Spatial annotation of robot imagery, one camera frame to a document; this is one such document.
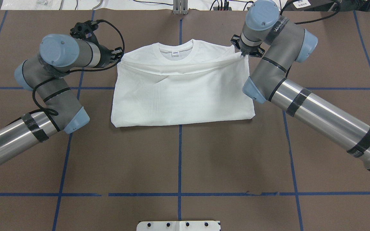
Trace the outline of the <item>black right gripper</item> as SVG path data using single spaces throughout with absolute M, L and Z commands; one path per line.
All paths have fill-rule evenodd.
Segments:
M 263 57 L 265 49 L 261 48 L 262 41 L 252 41 L 248 39 L 244 34 L 233 35 L 230 42 L 235 48 L 241 51 L 242 56 L 250 57 Z

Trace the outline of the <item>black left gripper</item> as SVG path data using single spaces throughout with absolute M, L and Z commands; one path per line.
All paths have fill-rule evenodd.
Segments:
M 117 64 L 121 61 L 123 55 L 124 55 L 124 48 L 117 47 L 114 50 L 109 50 L 109 60 L 108 64 Z

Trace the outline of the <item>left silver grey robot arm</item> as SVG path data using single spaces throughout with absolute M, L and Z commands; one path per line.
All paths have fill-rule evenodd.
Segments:
M 14 77 L 32 92 L 37 109 L 0 129 L 0 165 L 61 131 L 70 134 L 88 124 L 90 117 L 64 77 L 72 72 L 98 72 L 115 67 L 125 44 L 114 50 L 88 38 L 45 36 L 36 56 L 22 62 Z

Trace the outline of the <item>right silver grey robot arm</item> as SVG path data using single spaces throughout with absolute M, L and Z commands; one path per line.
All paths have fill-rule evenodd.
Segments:
M 310 126 L 361 160 L 370 172 L 370 125 L 294 82 L 294 74 L 312 80 L 318 77 L 319 83 L 345 76 L 354 83 L 363 79 L 350 70 L 357 64 L 354 60 L 330 61 L 326 57 L 305 71 L 292 70 L 317 49 L 318 38 L 303 25 L 326 21 L 327 26 L 345 29 L 346 20 L 332 20 L 338 13 L 339 10 L 320 19 L 294 22 L 273 1 L 257 0 L 248 10 L 240 35 L 232 37 L 232 44 L 243 56 L 261 58 L 243 86 L 244 94 L 258 103 L 269 101 Z

